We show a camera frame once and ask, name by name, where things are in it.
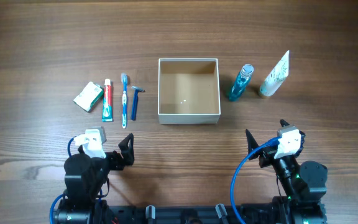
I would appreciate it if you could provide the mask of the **white cream tube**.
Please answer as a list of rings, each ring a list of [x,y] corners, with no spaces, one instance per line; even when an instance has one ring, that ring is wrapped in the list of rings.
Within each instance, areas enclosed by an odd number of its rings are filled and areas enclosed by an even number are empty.
[[[287,50],[276,66],[274,66],[272,71],[268,74],[263,84],[261,84],[259,88],[259,95],[262,98],[270,98],[280,88],[289,75],[289,56],[290,51]]]

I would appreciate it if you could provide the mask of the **green white soap box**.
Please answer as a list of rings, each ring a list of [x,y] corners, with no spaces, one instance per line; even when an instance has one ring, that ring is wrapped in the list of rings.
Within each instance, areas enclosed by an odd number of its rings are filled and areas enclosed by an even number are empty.
[[[74,103],[77,104],[80,108],[89,112],[93,105],[101,98],[103,95],[103,88],[93,82],[89,82],[82,92],[74,98]]]

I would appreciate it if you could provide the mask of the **teal mouthwash bottle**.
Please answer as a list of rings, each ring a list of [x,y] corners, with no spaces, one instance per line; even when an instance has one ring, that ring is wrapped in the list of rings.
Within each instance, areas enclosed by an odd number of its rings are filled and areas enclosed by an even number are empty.
[[[254,72],[254,67],[251,64],[245,64],[240,72],[238,73],[234,84],[227,96],[230,101],[236,101],[243,94],[246,89],[246,86],[251,81],[252,75]]]

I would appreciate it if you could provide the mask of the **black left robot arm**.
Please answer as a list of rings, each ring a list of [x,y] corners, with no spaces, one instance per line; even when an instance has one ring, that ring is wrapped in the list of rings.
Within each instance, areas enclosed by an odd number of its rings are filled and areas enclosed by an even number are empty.
[[[104,184],[109,184],[112,170],[123,170],[134,163],[134,135],[128,134],[119,144],[120,152],[102,157],[86,153],[87,144],[70,154],[64,163],[66,189],[53,202],[50,223],[118,223],[119,220],[104,199]]]

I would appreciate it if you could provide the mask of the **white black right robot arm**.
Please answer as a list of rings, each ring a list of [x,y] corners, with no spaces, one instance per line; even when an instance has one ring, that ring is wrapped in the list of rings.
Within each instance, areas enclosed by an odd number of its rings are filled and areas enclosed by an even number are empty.
[[[245,223],[326,223],[326,210],[321,198],[326,194],[328,169],[315,162],[299,164],[296,158],[303,150],[306,134],[285,120],[277,131],[279,140],[258,145],[246,130],[248,152],[258,159],[259,166],[273,167],[276,183],[284,196],[275,196],[270,203],[243,204],[240,216]]]

